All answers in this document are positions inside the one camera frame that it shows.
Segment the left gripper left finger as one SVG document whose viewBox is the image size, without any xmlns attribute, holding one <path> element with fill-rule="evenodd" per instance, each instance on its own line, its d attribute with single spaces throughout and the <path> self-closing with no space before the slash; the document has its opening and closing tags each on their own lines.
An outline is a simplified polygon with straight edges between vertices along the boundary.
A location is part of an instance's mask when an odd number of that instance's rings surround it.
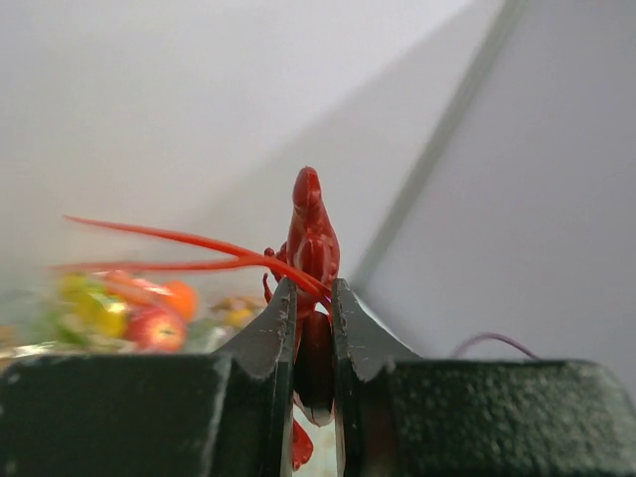
<svg viewBox="0 0 636 477">
<path fill-rule="evenodd" d="M 40 355 L 1 376 L 5 476 L 288 476 L 295 285 L 210 354 Z"/>
</svg>

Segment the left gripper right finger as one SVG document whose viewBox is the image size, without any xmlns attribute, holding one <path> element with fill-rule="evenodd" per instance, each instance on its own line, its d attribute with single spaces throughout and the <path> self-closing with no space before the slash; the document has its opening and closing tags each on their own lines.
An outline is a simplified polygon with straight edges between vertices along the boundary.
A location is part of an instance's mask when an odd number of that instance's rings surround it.
<svg viewBox="0 0 636 477">
<path fill-rule="evenodd" d="M 631 476 L 635 407 L 582 360 L 425 359 L 332 288 L 342 476 Z"/>
</svg>

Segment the red plastic lobster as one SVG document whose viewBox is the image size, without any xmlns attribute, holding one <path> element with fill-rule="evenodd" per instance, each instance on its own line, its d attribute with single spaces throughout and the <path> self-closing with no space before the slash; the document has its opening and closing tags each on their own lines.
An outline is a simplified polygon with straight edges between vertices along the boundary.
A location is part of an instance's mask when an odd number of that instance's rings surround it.
<svg viewBox="0 0 636 477">
<path fill-rule="evenodd" d="M 56 265 L 63 271 L 226 271 L 263 267 L 265 278 L 296 286 L 294 404 L 317 427 L 335 418 L 332 286 L 339 276 L 341 252 L 324 202 L 318 172 L 302 167 L 292 188 L 292 215 L 279 249 L 262 253 L 216 238 L 165 229 L 77 218 L 83 225 L 155 237 L 211 249 L 226 260 L 189 262 L 84 261 Z"/>
</svg>

